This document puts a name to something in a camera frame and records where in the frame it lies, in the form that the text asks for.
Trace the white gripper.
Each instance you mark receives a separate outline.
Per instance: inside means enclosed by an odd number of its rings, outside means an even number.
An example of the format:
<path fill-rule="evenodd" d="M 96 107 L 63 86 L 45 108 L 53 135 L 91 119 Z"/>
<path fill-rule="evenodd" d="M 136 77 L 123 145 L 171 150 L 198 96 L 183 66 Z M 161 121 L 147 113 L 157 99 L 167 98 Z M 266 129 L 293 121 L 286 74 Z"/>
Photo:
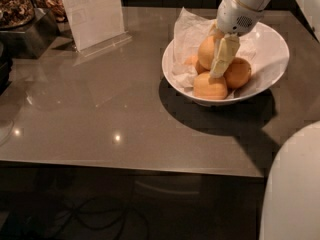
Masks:
<path fill-rule="evenodd" d="M 210 62 L 212 78 L 224 75 L 240 48 L 238 36 L 249 33 L 262 16 L 262 11 L 250 9 L 238 0 L 222 0 L 217 18 L 209 30 L 209 35 L 213 38 Z"/>

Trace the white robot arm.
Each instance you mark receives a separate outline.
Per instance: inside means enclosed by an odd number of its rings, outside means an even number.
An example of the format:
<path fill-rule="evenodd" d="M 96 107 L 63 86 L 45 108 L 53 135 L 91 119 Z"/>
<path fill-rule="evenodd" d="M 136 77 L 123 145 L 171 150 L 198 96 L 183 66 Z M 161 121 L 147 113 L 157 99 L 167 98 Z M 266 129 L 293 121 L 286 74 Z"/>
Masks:
<path fill-rule="evenodd" d="M 244 35 L 271 0 L 222 0 L 215 31 Z M 290 137 L 271 166 L 259 240 L 320 240 L 320 122 Z"/>

